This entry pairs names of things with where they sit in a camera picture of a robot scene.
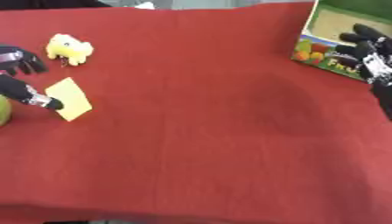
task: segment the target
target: stuffed toy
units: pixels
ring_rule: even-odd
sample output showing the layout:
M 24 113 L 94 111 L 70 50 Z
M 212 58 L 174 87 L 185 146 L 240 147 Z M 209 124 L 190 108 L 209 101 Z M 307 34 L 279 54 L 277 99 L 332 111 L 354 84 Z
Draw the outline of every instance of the stuffed toy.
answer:
M 11 104 L 4 96 L 0 95 L 0 127 L 5 125 L 11 117 Z
M 87 57 L 93 53 L 94 48 L 88 42 L 66 35 L 56 34 L 46 47 L 47 56 L 54 60 L 58 56 L 68 58 L 71 66 L 78 66 L 86 62 Z

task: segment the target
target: tennis ball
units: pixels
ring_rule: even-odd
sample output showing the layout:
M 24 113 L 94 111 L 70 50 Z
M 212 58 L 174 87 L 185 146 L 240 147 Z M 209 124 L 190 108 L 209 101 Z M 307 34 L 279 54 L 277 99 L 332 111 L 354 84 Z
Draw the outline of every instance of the tennis ball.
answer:
M 11 104 L 4 96 L 0 95 L 0 126 L 5 125 L 11 117 Z

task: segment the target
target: metal fingertip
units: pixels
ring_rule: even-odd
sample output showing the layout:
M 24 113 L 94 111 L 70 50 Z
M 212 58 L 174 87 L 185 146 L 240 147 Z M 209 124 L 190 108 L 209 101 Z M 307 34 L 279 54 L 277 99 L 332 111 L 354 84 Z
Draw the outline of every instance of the metal fingertip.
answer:
M 6 69 L 5 71 L 7 71 L 7 74 L 9 74 L 11 76 L 17 75 L 17 71 L 14 68 L 9 68 L 9 69 Z
M 364 40 L 368 40 L 367 38 L 362 37 L 360 35 L 353 34 L 353 33 L 347 33 L 347 32 L 340 34 L 339 38 L 345 42 L 355 43 L 355 44 L 359 43 L 361 41 L 364 41 Z
M 44 63 L 34 61 L 30 64 L 31 68 L 38 74 L 42 74 L 48 71 L 47 67 Z
M 376 41 L 381 37 L 385 37 L 384 34 L 364 24 L 355 24 L 353 26 L 353 30 L 356 33 L 360 34 L 361 36 L 367 37 L 368 39 L 372 39 L 373 41 Z
M 64 104 L 61 101 L 52 98 L 51 102 L 49 102 L 49 104 L 46 107 L 48 109 L 60 110 L 64 108 Z
M 21 62 L 19 64 L 19 69 L 24 73 L 24 74 L 31 74 L 32 71 L 30 70 L 30 68 L 24 63 Z

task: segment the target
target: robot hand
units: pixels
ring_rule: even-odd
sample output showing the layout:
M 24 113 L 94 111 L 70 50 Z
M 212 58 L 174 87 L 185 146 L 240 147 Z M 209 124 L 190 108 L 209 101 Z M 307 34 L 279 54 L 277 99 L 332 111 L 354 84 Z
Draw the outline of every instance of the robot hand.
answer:
M 47 109 L 63 109 L 61 101 L 38 94 L 31 86 L 14 76 L 19 68 L 25 74 L 47 71 L 44 62 L 32 52 L 16 46 L 0 45 L 0 95 L 28 105 L 38 105 Z
M 342 33 L 340 39 L 355 46 L 338 45 L 339 61 L 356 67 L 360 76 L 372 85 L 371 92 L 392 121 L 392 39 L 363 24 L 354 33 Z

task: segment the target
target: red tablecloth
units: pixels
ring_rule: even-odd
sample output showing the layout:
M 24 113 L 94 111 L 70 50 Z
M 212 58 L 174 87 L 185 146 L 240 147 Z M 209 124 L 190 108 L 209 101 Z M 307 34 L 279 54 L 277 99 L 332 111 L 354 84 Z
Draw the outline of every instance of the red tablecloth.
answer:
M 65 122 L 15 105 L 2 213 L 391 223 L 392 124 L 367 85 L 289 60 L 310 8 L 0 13 L 4 43 L 44 57 L 69 33 L 96 49 L 24 77 L 41 90 L 72 77 L 94 110 Z

